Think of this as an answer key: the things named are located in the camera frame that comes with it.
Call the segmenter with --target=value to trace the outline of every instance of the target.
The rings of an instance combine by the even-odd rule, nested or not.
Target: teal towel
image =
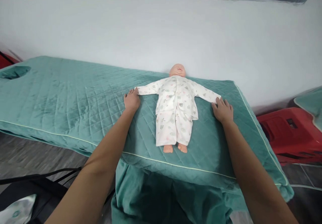
[[[322,132],[322,87],[296,97],[294,102],[313,116],[313,124]]]

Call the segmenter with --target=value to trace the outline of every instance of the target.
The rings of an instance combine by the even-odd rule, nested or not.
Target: printed baby pajamas
[[[158,94],[155,110],[156,145],[188,145],[191,137],[192,120],[198,119],[195,96],[208,102],[221,97],[185,77],[171,76],[138,87],[139,95]]]

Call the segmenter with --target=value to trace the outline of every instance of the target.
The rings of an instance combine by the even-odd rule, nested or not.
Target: hand
[[[124,105],[126,110],[137,111],[141,103],[138,92],[138,88],[135,88],[135,90],[131,89],[127,95],[124,94]]]
[[[226,121],[234,121],[234,109],[232,105],[229,105],[228,101],[223,101],[222,98],[216,99],[217,105],[215,103],[211,103],[212,109],[214,111],[214,115],[218,121],[222,124]]]

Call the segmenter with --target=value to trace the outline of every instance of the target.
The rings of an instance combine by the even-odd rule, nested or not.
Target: white wall
[[[234,80],[256,113],[322,85],[322,0],[0,0],[0,42],[64,57]]]

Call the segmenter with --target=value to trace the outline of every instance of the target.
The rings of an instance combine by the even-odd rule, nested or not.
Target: doll arm
[[[196,82],[192,82],[192,87],[194,90],[195,96],[198,96],[208,102],[216,103],[216,98],[221,98],[221,95],[203,87],[202,85],[197,84]]]
[[[147,84],[146,86],[138,86],[138,95],[152,95],[159,93],[160,80]]]

